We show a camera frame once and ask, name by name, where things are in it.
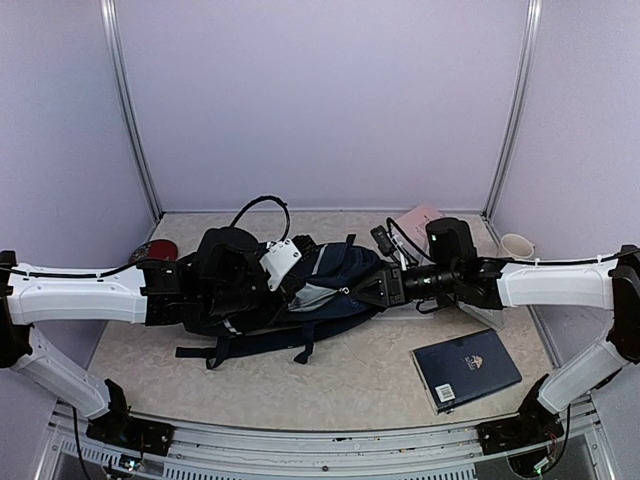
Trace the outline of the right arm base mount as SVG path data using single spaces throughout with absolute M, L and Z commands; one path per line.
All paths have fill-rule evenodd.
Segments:
M 509 417 L 480 423 L 478 439 L 485 455 L 524 448 L 564 435 L 558 413 L 551 413 L 537 400 L 548 374 L 529 390 L 517 412 Z

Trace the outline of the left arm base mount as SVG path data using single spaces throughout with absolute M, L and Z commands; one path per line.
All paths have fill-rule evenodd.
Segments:
M 109 393 L 107 412 L 88 422 L 86 435 L 105 444 L 166 457 L 174 427 L 165 422 L 132 416 L 123 389 L 105 380 Z

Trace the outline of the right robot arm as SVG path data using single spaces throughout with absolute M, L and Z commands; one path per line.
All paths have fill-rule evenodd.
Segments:
M 414 300 L 454 295 L 484 310 L 522 306 L 583 306 L 613 314 L 611 328 L 582 353 L 548 375 L 529 406 L 513 419 L 511 433 L 535 442 L 550 413 L 600 386 L 639 361 L 639 249 L 624 245 L 611 255 L 579 260 L 481 257 L 467 222 L 445 217 L 426 226 L 428 264 L 403 270 L 383 264 L 351 291 L 353 298 L 387 309 Z

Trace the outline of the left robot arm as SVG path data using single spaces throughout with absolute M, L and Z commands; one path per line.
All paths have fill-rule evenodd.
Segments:
M 169 326 L 256 309 L 271 320 L 285 302 L 283 282 L 299 261 L 289 238 L 260 242 L 228 226 L 205 232 L 177 261 L 140 259 L 111 270 L 55 269 L 1 253 L 1 366 L 71 404 L 121 445 L 140 434 L 122 388 L 79 366 L 38 329 L 47 321 L 115 321 Z

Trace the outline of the navy blue student backpack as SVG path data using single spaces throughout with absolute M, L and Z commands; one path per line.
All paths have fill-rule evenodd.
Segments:
M 271 319 L 254 308 L 187 325 L 191 333 L 214 337 L 216 345 L 178 347 L 175 356 L 202 358 L 213 370 L 228 359 L 298 348 L 294 361 L 305 364 L 317 342 L 352 330 L 382 311 L 354 296 L 355 287 L 384 266 L 377 253 L 354 240 L 350 235 L 343 242 L 315 246 L 299 261 L 290 273 L 303 285 Z

